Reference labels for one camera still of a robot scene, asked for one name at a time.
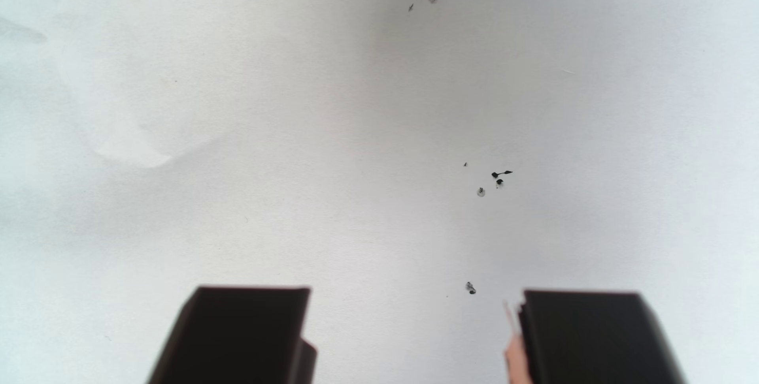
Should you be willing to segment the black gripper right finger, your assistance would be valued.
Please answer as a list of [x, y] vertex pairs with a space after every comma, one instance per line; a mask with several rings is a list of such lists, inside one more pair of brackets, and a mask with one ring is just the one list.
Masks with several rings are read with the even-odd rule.
[[528, 382], [687, 382], [639, 293], [526, 289], [517, 316]]

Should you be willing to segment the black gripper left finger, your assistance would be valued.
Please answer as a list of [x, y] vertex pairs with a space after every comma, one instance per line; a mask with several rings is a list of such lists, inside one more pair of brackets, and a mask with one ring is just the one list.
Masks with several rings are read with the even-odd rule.
[[180, 309], [148, 383], [312, 383], [302, 337], [311, 290], [199, 286]]

